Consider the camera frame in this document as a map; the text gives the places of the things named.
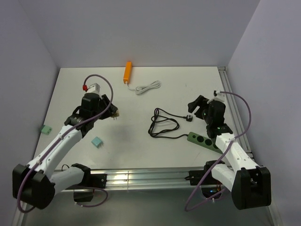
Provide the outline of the yellow USB plug adapter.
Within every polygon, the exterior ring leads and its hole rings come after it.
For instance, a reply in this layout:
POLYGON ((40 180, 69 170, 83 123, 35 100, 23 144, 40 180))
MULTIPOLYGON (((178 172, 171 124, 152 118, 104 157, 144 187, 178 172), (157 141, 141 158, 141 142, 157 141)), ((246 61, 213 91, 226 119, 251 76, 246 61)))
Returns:
POLYGON ((119 110, 117 110, 117 111, 111 116, 111 118, 112 118, 113 120, 116 120, 118 117, 119 117, 119 110))

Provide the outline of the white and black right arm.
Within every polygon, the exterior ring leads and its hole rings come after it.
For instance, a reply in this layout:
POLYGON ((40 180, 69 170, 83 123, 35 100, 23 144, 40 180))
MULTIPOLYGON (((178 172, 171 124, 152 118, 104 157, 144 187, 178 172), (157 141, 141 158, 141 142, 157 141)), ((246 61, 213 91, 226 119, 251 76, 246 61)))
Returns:
POLYGON ((225 94, 225 91, 217 92, 212 99, 199 96, 188 103, 188 111, 206 122, 207 135, 222 155, 204 171, 186 201, 185 211, 190 211, 188 205, 204 181, 210 184, 219 181, 224 185, 231 192, 233 203, 239 210, 271 205, 270 171, 247 155, 237 142, 242 135, 234 135, 224 122, 225 94))

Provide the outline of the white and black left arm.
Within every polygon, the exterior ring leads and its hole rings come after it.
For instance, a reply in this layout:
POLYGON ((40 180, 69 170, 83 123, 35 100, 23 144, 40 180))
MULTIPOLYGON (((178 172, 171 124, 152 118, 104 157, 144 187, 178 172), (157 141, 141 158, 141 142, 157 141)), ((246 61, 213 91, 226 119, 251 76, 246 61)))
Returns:
POLYGON ((55 173, 65 155, 94 127, 97 120, 113 117, 118 108, 106 95, 87 92, 66 119, 55 139, 26 165, 12 171, 12 192, 17 208, 28 213, 46 208, 54 196, 66 188, 77 186, 92 189, 91 169, 79 163, 55 173))

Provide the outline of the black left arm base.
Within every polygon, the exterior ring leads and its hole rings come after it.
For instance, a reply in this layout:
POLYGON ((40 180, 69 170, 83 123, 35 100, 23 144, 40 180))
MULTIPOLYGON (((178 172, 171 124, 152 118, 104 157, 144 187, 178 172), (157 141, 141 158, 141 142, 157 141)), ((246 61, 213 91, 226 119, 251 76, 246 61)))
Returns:
POLYGON ((103 195, 100 197, 103 198, 102 203, 104 203, 108 198, 108 194, 105 191, 106 182, 107 174, 91 174, 87 182, 78 185, 73 185, 71 187, 71 189, 74 190, 84 190, 73 192, 73 200, 79 203, 90 203, 92 199, 96 197, 95 191, 97 190, 103 193, 103 195))

